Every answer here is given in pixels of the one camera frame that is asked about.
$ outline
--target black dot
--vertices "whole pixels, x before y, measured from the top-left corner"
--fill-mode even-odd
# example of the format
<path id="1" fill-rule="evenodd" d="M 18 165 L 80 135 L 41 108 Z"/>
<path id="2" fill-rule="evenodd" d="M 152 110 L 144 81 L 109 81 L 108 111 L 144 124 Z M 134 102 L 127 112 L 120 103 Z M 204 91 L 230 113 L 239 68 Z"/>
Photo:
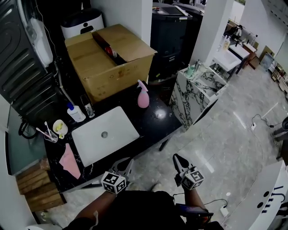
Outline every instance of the black dot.
<path id="1" fill-rule="evenodd" d="M 263 202 L 260 202 L 258 205 L 257 205 L 257 208 L 261 208 L 263 206 Z"/>

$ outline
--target pink towel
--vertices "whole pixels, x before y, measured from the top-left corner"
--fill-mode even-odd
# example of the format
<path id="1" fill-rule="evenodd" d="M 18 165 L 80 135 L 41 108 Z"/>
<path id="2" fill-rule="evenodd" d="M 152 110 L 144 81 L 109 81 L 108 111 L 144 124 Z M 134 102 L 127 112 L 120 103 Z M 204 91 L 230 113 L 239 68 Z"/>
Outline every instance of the pink towel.
<path id="1" fill-rule="evenodd" d="M 67 170 L 74 176 L 76 179 L 79 179 L 81 173 L 79 171 L 78 165 L 76 163 L 74 154 L 71 150 L 71 147 L 68 143 L 66 143 L 66 150 L 61 157 L 59 163 L 63 166 L 64 170 Z"/>

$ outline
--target forearm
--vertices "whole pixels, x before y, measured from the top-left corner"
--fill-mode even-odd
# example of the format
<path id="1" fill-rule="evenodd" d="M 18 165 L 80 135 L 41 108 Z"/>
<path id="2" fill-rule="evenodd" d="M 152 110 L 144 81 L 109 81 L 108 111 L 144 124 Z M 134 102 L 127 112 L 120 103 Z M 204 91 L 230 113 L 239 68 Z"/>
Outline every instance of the forearm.
<path id="1" fill-rule="evenodd" d="M 94 212 L 98 212 L 98 219 L 102 219 L 110 205 L 113 203 L 116 195 L 110 192 L 104 192 L 101 196 L 99 196 L 96 200 L 90 203 L 86 208 L 84 208 L 75 219 L 80 217 L 87 217 L 91 220 L 96 221 L 94 216 Z"/>
<path id="2" fill-rule="evenodd" d="M 184 189 L 185 192 L 185 203 L 191 207 L 201 207 L 205 208 L 201 198 L 199 197 L 196 189 L 187 190 Z"/>

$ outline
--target floor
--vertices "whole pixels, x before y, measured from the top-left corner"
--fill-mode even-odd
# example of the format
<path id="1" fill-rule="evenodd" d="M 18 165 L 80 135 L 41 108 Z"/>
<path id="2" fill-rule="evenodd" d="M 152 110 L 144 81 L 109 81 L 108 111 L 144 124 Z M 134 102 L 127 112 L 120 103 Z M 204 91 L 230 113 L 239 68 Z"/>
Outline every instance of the floor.
<path id="1" fill-rule="evenodd" d="M 162 152 L 150 150 L 139 157 L 131 181 L 137 182 L 142 190 L 160 182 L 171 195 L 183 192 L 174 181 L 172 156 L 178 153 L 205 176 L 197 188 L 203 202 L 226 199 L 230 215 L 249 192 L 257 174 L 264 166 L 276 162 L 279 152 L 270 136 L 273 129 L 257 116 L 252 131 L 252 117 L 260 114 L 269 124 L 277 124 L 287 116 L 287 111 L 285 96 L 269 73 L 261 66 L 256 70 L 248 66 L 230 79 L 227 90 L 202 120 L 187 132 L 179 131 Z M 96 188 L 66 193 L 67 204 L 51 209 L 50 215 L 65 227 L 102 192 L 102 188 Z M 184 195 L 175 196 L 175 201 L 184 203 Z M 216 201 L 206 206 L 214 213 L 212 219 L 219 223 L 225 221 L 220 213 L 224 204 Z"/>

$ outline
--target pink spray bottle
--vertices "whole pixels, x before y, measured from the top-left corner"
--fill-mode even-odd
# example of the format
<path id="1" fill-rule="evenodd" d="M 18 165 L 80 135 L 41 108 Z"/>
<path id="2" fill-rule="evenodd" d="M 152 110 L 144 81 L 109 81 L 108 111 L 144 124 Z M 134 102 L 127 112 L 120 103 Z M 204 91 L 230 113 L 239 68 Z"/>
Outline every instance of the pink spray bottle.
<path id="1" fill-rule="evenodd" d="M 143 84 L 142 81 L 138 80 L 138 87 L 141 87 L 142 90 L 138 96 L 138 106 L 140 108 L 147 108 L 149 106 L 149 95 L 146 86 Z"/>

